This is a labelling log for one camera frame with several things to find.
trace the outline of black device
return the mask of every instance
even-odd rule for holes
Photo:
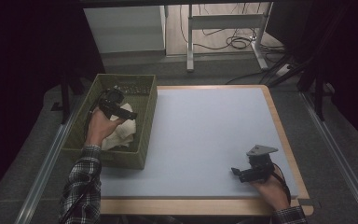
[[[121,90],[113,88],[103,91],[99,98],[98,107],[103,111],[108,119],[112,115],[116,115],[122,119],[136,119],[137,113],[130,112],[126,109],[120,108],[119,104],[123,102],[124,94]]]
[[[251,182],[264,180],[274,173],[274,163],[269,156],[269,153],[278,151],[275,147],[264,147],[255,145],[246,155],[249,157],[249,163],[252,169],[240,171],[237,168],[231,168],[232,173],[237,175],[240,182]]]

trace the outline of white tabletop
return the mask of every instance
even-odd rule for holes
[[[255,145],[279,149],[270,156],[296,197],[298,189],[260,88],[158,90],[145,169],[104,167],[102,197],[258,197],[231,173],[231,167],[250,168],[246,152]]]

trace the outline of gray carpet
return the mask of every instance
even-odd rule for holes
[[[240,76],[243,78],[231,84],[258,84],[262,77],[252,75],[260,72],[253,54],[198,57],[194,73],[186,71],[183,57],[103,58],[106,73],[153,74],[157,75],[159,85],[222,85]],[[317,205],[309,222],[358,223],[358,204],[296,91],[297,80],[298,77],[293,77],[270,91],[310,197]],[[60,87],[46,93],[45,105],[34,129],[0,182],[0,223],[13,223],[21,209],[60,126],[61,112],[50,111],[60,100]],[[324,115],[358,176],[358,132],[328,98],[324,99]],[[62,188],[71,167],[72,162],[60,155],[31,223],[57,222]]]

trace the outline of green bin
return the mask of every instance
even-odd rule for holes
[[[124,92],[122,104],[130,104],[138,113],[135,120],[136,133],[133,142],[125,149],[103,150],[103,166],[129,169],[144,169],[149,145],[150,132],[157,102],[157,81],[154,75],[115,75],[99,74],[91,85],[83,105],[62,145],[62,152],[76,161],[84,145],[84,127],[92,103],[101,91],[120,88]]]

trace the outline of white cloth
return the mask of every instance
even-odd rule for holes
[[[132,112],[132,107],[129,104],[124,104],[121,108]],[[110,120],[118,119],[117,116],[112,115]],[[115,131],[103,140],[102,150],[108,150],[115,146],[128,147],[133,141],[133,135],[136,133],[135,120],[127,119],[124,123],[117,126]]]

